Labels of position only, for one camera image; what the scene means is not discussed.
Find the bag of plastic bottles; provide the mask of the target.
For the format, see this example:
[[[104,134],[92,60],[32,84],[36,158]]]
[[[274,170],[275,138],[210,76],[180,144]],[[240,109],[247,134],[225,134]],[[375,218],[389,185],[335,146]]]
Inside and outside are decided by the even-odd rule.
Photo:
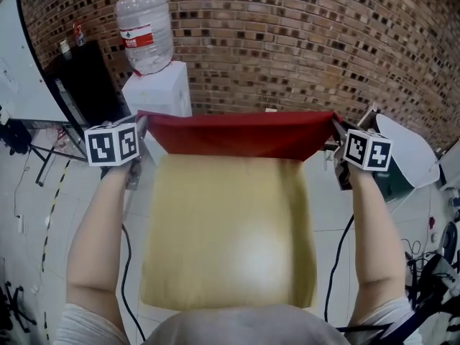
[[[48,127],[45,135],[57,151],[70,152],[75,149],[73,141],[62,127]]]

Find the whiteboard on black stand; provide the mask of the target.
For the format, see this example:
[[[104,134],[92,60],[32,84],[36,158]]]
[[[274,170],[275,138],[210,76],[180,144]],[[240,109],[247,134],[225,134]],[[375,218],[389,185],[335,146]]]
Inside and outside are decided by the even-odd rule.
[[[43,186],[42,175],[53,155],[85,162],[83,129],[62,92],[49,79],[38,60],[24,20],[21,0],[0,0],[0,124],[10,120],[38,123],[39,128],[60,127],[79,152],[70,155],[49,148],[29,145],[42,161],[35,180]]]

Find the dark green container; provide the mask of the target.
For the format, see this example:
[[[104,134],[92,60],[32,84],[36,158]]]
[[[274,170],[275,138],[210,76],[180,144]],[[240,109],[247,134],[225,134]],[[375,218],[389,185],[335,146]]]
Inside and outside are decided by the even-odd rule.
[[[393,157],[390,159],[388,170],[386,172],[374,172],[373,178],[386,203],[403,198],[414,189]]]

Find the red printed bottle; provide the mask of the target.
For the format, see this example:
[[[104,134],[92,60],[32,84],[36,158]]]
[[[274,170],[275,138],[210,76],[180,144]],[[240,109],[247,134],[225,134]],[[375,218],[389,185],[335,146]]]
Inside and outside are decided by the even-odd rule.
[[[75,21],[73,23],[73,33],[75,36],[75,42],[77,46],[82,47],[86,44],[85,35],[83,33],[82,24],[80,22]]]

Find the black bag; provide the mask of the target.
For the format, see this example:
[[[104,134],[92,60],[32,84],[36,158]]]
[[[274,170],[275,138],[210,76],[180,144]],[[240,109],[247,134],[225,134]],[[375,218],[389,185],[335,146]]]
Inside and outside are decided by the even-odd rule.
[[[22,121],[10,119],[5,125],[5,142],[11,151],[25,155],[29,152],[32,136]]]

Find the white water dispenser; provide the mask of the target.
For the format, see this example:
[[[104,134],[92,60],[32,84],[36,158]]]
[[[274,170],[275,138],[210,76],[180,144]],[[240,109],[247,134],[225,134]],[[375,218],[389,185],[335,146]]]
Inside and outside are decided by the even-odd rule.
[[[160,72],[139,77],[133,74],[122,88],[130,112],[154,112],[173,116],[192,116],[187,66],[172,61]]]

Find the red cloth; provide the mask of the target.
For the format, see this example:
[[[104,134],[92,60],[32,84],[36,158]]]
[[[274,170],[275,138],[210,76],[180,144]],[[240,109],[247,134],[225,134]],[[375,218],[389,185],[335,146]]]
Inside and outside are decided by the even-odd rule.
[[[264,157],[305,161],[338,134],[332,111],[208,114],[190,117],[139,111],[170,154]]]

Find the person's left forearm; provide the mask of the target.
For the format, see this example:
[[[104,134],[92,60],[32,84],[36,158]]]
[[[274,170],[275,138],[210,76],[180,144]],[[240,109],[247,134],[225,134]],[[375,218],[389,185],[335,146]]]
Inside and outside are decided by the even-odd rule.
[[[121,226],[130,165],[111,168],[99,183],[68,253],[66,301],[123,330],[116,298]]]

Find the person's right forearm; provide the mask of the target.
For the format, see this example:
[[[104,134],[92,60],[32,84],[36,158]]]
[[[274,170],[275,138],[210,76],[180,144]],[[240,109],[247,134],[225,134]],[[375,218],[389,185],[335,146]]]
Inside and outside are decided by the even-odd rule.
[[[372,175],[351,166],[358,316],[405,295],[405,253]]]

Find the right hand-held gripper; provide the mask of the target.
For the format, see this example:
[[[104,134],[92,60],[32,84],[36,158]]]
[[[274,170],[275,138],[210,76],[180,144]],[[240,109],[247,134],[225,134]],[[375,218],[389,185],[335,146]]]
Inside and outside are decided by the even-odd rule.
[[[368,173],[386,172],[389,167],[392,141],[379,133],[346,128],[337,119],[331,120],[333,139],[345,144],[341,163],[335,167],[336,178],[341,190],[351,190],[349,166],[353,165]]]

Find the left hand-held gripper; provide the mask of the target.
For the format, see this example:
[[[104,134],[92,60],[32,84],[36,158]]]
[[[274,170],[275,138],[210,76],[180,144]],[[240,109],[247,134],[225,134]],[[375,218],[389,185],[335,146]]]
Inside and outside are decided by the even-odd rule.
[[[148,117],[120,119],[84,131],[86,155],[91,167],[101,168],[101,179],[114,167],[129,165],[127,190],[136,190],[142,173],[144,138]]]

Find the clear water dispenser bottle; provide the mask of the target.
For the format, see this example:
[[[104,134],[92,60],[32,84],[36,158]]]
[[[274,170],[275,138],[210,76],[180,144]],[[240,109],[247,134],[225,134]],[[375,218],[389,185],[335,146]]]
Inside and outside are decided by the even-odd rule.
[[[118,0],[116,20],[128,61],[137,75],[160,72],[174,53],[169,0]]]

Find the person's grey shirt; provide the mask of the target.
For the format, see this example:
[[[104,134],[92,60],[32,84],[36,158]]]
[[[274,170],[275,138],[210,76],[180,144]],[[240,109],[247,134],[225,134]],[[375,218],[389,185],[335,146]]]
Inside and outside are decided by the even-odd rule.
[[[169,317],[142,345],[369,345],[373,331],[343,335],[291,305],[192,310]],[[130,345],[114,324],[67,304],[53,345]]]

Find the black floor fan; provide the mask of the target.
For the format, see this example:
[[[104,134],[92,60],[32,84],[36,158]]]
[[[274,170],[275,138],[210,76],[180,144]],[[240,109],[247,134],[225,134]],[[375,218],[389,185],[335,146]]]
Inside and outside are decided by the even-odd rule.
[[[446,224],[436,252],[446,261],[452,263],[456,253],[458,230],[456,224],[450,221]]]

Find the white low cabinet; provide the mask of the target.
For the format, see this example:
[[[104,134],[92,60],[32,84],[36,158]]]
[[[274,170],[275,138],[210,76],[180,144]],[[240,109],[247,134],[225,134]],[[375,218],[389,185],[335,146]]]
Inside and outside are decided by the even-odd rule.
[[[460,188],[460,138],[439,160],[440,190]]]

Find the light wooden pedestal table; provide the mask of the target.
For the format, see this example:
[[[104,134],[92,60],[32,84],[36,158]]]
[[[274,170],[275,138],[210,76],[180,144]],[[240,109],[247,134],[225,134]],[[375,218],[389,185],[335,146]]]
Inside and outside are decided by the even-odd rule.
[[[144,245],[145,305],[309,308],[316,285],[301,161],[163,156]]]

